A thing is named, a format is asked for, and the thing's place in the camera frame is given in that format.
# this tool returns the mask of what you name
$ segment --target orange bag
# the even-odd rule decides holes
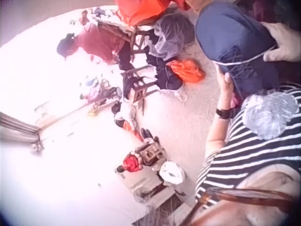
[[[194,60],[173,60],[167,65],[185,82],[197,83],[205,78],[204,71]]]
[[[162,13],[171,0],[116,0],[120,19],[134,26],[142,20]]]

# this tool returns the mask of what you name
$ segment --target black and white striped top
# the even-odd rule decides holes
[[[285,131],[277,138],[259,140],[242,122],[243,111],[233,120],[229,141],[220,151],[205,160],[196,185],[196,200],[209,187],[234,188],[249,175],[273,164],[285,164],[301,172],[301,86],[285,83],[281,91],[294,96],[299,112],[287,123]],[[218,200],[209,200],[207,206]]]

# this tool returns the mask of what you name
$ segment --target shoe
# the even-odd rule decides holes
[[[160,144],[159,137],[155,136],[153,140],[154,140],[154,142]]]
[[[152,136],[151,132],[148,129],[145,130],[145,135],[147,138],[154,139],[154,137]]]
[[[146,130],[144,128],[141,128],[141,135],[144,139],[147,138]]]

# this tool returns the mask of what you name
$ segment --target navy fabric bag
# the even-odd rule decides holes
[[[214,2],[200,13],[196,36],[205,55],[220,63],[242,62],[277,47],[264,26],[236,5],[225,2]],[[235,93],[242,100],[261,89],[279,88],[277,63],[264,62],[262,56],[220,68],[223,73],[230,72]]]

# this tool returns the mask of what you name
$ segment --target wristwatch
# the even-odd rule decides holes
[[[216,114],[220,116],[221,119],[230,119],[232,116],[232,109],[229,110],[216,109]]]

